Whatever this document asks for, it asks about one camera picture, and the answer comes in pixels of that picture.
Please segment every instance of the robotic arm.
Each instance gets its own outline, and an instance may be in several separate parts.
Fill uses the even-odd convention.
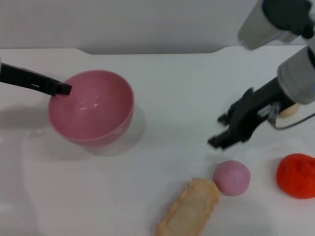
[[[264,121],[275,124],[279,112],[295,103],[315,100],[315,37],[307,0],[259,0],[241,27],[238,38],[249,50],[272,40],[289,43],[302,36],[307,46],[278,67],[277,77],[254,91],[250,88],[218,118],[228,129],[208,140],[226,149],[245,142]]]

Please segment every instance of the beige object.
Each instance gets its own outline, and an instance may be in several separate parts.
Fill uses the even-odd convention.
[[[289,108],[285,109],[284,111],[280,112],[279,116],[281,118],[290,117],[298,111],[299,107],[300,107],[300,105],[298,103],[295,103],[294,105],[292,105]]]
[[[156,236],[199,236],[219,196],[211,180],[193,178],[162,219]]]

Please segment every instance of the play dough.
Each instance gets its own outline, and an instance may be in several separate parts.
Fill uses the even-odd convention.
[[[230,196],[244,193],[249,186],[250,179],[250,171],[238,161],[221,163],[213,174],[213,181],[218,189]]]
[[[219,196],[211,180],[193,178],[162,219],[156,236],[199,236]]]
[[[296,153],[286,156],[277,169],[280,189],[296,198],[315,197],[315,158]]]
[[[298,111],[299,107],[300,107],[300,105],[298,103],[295,103],[294,105],[292,105],[289,108],[285,109],[284,111],[280,112],[279,116],[281,118],[290,117]]]

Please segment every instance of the white table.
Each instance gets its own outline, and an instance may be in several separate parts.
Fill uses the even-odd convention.
[[[235,159],[250,169],[250,187],[242,196],[220,198],[203,236],[313,236],[315,199],[287,196],[274,175],[287,154],[315,155],[315,119],[282,132],[263,124],[248,143],[226,152],[206,144],[223,131],[217,117],[246,89],[273,79],[301,48],[119,56],[0,50],[2,62],[61,81],[85,70],[115,71],[131,83],[136,100],[127,133],[107,148],[86,151],[52,129],[49,96],[0,84],[0,235],[153,236],[187,181],[211,177],[215,164]]]

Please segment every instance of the pink play dough ball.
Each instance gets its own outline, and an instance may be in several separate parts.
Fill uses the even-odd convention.
[[[218,189],[230,196],[245,193],[251,180],[250,171],[238,161],[225,161],[217,166],[213,181]]]

